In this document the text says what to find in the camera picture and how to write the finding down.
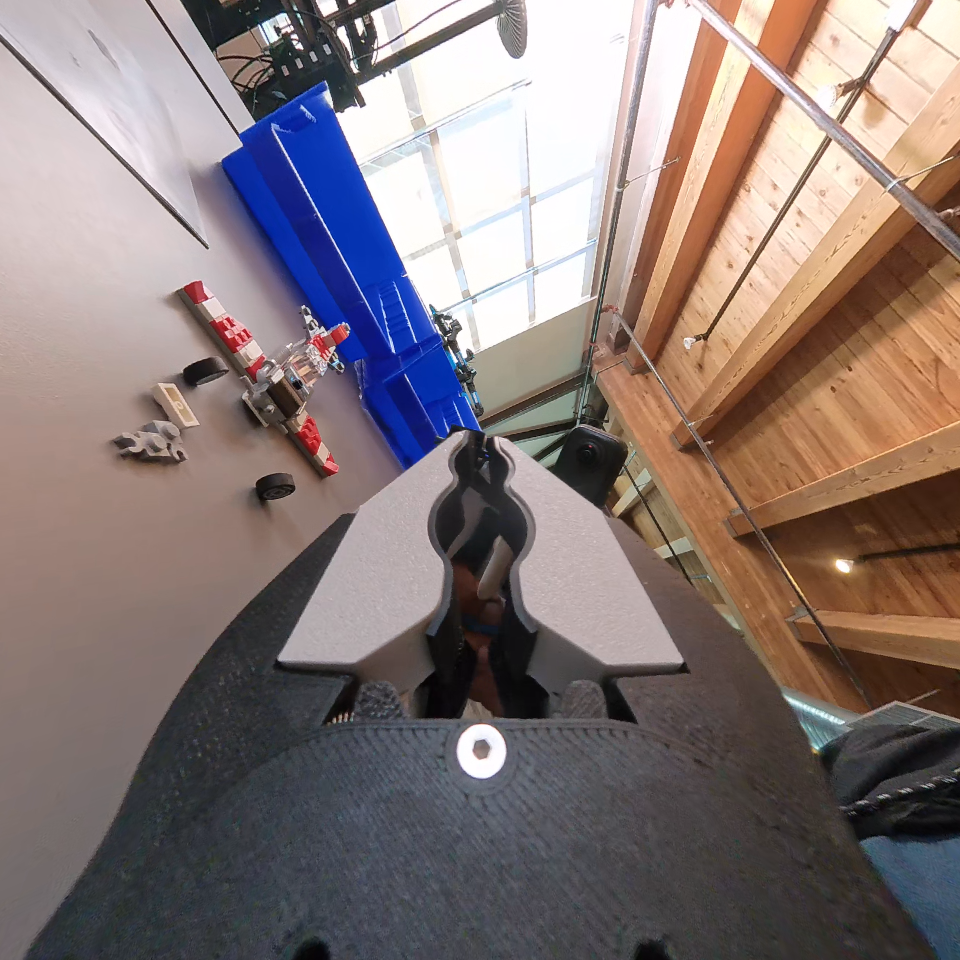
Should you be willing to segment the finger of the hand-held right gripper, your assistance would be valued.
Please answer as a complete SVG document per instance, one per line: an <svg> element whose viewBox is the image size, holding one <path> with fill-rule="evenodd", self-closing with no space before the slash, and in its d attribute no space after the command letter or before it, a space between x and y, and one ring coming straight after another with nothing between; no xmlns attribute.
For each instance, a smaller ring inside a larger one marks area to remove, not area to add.
<svg viewBox="0 0 960 960"><path fill-rule="evenodd" d="M500 595L509 581L517 552L508 540L498 534L493 541L486 563L477 578L478 595Z"/></svg>

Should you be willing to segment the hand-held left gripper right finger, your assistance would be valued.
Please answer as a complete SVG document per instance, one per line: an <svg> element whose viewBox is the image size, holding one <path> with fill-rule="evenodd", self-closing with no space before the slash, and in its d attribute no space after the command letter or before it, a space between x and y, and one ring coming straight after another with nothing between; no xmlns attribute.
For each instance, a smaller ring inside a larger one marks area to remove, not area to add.
<svg viewBox="0 0 960 960"><path fill-rule="evenodd" d="M686 664L603 509L505 437L499 509L516 553L489 661L502 695L670 675Z"/></svg>

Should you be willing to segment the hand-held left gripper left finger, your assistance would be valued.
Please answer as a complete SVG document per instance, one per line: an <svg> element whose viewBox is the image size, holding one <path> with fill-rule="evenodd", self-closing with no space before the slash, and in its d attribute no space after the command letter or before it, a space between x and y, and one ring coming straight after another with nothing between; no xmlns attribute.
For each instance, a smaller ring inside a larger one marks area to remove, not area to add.
<svg viewBox="0 0 960 960"><path fill-rule="evenodd" d="M283 668L427 685L426 709L462 710L476 663L466 641L450 546L464 531L453 468L457 438L354 514L279 653Z"/></svg>

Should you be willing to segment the black wheel with grey axle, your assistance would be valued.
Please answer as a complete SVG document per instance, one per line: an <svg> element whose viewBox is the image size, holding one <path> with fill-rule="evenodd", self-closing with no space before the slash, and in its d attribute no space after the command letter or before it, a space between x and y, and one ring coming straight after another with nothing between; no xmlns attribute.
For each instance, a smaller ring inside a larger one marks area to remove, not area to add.
<svg viewBox="0 0 960 960"><path fill-rule="evenodd" d="M498 441L480 430L462 426L452 428L449 437L459 442L453 458L453 469L462 502L466 502L467 494L474 494L486 506L500 509L506 499L510 463L500 450Z"/></svg>

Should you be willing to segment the red white toy brick airplane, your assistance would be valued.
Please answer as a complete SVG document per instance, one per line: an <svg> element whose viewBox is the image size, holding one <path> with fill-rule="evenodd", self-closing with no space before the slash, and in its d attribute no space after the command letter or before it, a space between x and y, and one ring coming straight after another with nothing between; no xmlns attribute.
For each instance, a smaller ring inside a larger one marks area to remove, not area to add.
<svg viewBox="0 0 960 960"><path fill-rule="evenodd" d="M307 402L326 373L345 371L338 351L351 337L350 325L342 321L326 328L303 305L299 310L303 337L268 353L204 282L190 282L176 294L243 382L242 402L258 423L291 439L321 477L338 474L339 465L307 411Z"/></svg>

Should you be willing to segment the grey desk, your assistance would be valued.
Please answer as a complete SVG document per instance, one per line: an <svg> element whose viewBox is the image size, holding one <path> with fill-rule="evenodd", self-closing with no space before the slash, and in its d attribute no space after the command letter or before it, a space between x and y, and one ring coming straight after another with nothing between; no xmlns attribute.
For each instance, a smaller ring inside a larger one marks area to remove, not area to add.
<svg viewBox="0 0 960 960"><path fill-rule="evenodd" d="M185 389L180 464L113 438L214 354L177 295L201 280L266 351L305 301L221 160L251 124L182 2L91 2L168 104L208 247L2 50L2 958L88 865L163 715L224 628L340 515L399 474L354 378L310 410L327 480L253 425L228 376ZM257 479L294 477L261 503Z"/></svg>

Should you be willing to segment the person's right hand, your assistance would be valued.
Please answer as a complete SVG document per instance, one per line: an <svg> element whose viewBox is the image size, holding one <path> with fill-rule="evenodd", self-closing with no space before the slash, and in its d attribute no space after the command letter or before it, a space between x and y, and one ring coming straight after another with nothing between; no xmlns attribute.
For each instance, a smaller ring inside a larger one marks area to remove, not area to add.
<svg viewBox="0 0 960 960"><path fill-rule="evenodd" d="M460 604L464 637L475 655L469 699L480 704L492 716L502 716L497 681L490 664L490 647L503 617L500 598L481 598L479 581L469 568L454 562L453 584Z"/></svg>

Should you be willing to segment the blue plastic bin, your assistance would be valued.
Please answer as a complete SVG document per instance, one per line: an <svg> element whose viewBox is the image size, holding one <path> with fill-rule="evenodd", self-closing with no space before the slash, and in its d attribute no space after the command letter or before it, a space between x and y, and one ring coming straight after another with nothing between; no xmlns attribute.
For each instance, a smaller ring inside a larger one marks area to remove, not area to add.
<svg viewBox="0 0 960 960"><path fill-rule="evenodd" d="M417 293L322 82L241 133L222 169L350 361L437 349Z"/></svg>
<svg viewBox="0 0 960 960"><path fill-rule="evenodd" d="M477 430L474 407L454 369L437 313L408 276L362 288L372 320L354 325L353 361L361 402L408 469L446 439L451 428Z"/></svg>

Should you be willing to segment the small grey toy brick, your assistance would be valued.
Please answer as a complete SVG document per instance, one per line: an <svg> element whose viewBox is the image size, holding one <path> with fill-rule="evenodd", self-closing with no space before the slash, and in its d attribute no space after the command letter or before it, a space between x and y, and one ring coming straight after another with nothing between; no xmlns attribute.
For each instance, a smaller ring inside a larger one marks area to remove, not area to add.
<svg viewBox="0 0 960 960"><path fill-rule="evenodd" d="M139 431L113 439L121 456L142 462L184 463L188 460L182 430L167 420L151 420Z"/></svg>

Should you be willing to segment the small beige toy brick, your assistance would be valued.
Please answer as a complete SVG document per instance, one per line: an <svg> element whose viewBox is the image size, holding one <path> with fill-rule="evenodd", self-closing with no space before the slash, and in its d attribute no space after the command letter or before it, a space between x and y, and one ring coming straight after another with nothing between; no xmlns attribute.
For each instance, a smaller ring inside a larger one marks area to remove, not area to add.
<svg viewBox="0 0 960 960"><path fill-rule="evenodd" d="M175 383L156 383L151 389L151 394L165 413L166 419L180 431L201 425L198 416Z"/></svg>

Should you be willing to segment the person's black jacket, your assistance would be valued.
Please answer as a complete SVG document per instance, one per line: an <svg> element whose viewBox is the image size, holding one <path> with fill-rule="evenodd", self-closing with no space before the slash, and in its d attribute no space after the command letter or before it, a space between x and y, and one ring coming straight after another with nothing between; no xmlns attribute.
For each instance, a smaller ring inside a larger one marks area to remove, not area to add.
<svg viewBox="0 0 960 960"><path fill-rule="evenodd" d="M958 727L858 726L819 758L858 840L958 837Z"/></svg>

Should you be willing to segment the person's legs in jeans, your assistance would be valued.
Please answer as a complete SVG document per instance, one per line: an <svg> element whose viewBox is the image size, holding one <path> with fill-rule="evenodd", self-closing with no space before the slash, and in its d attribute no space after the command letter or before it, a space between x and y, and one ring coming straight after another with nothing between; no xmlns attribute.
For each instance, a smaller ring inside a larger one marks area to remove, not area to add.
<svg viewBox="0 0 960 960"><path fill-rule="evenodd" d="M861 850L938 958L959 958L959 837L873 836Z"/></svg>

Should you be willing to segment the white instruction booklet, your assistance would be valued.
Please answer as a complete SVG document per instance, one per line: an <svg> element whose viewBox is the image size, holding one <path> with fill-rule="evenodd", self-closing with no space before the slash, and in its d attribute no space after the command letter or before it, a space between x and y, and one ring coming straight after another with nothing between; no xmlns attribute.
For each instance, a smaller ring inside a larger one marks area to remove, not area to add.
<svg viewBox="0 0 960 960"><path fill-rule="evenodd" d="M204 247L173 116L133 53L86 1L3 1L2 43Z"/></svg>

